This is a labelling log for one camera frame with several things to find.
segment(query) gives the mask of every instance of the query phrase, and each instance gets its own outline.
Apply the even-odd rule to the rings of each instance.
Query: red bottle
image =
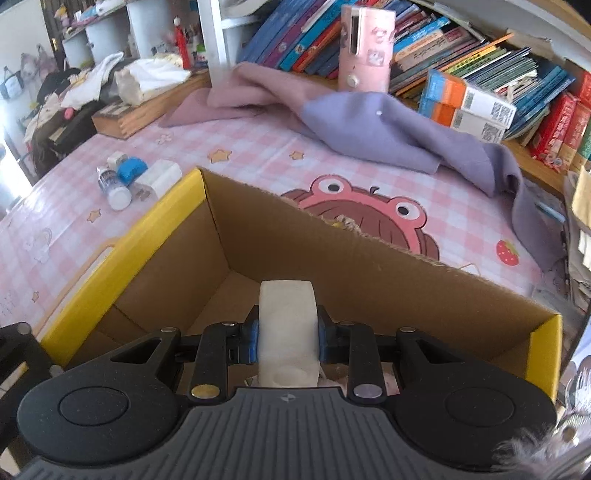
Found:
[[[189,60],[189,52],[187,51],[187,41],[184,38],[183,29],[181,28],[181,19],[179,17],[174,19],[174,30],[177,37],[178,52],[183,59],[183,68],[189,70],[191,62]]]

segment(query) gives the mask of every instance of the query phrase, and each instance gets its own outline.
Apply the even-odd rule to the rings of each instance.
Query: bag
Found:
[[[4,80],[0,83],[0,95],[2,95],[2,98],[5,100],[15,99],[22,93],[23,86],[20,70],[13,73],[8,67],[4,67]]]

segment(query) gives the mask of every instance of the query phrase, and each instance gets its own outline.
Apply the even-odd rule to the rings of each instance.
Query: yellow box edge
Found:
[[[554,315],[530,333],[525,379],[556,401],[562,352],[562,317]]]
[[[156,250],[205,200],[203,176],[194,169],[116,242],[41,339],[54,362],[68,364]]]

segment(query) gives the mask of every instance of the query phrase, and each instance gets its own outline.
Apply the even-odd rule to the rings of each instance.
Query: pink checkered tablecloth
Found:
[[[394,243],[398,235],[411,249],[428,245],[440,261],[525,296],[541,278],[511,230],[510,200],[486,197],[454,171],[431,176],[344,157],[268,115],[172,129],[152,124],[126,141],[95,135],[0,222],[0,325],[27,321],[38,332],[81,271],[153,205],[134,199],[121,212],[109,208],[96,168],[117,150],[148,165],[175,161],[183,173],[206,167],[276,194],[299,190],[290,196],[315,213],[330,194],[364,205],[379,198],[378,208],[400,226],[394,240],[389,233]]]

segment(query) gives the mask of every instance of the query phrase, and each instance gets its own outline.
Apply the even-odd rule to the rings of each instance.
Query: pink container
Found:
[[[339,90],[387,92],[396,12],[343,5]]]

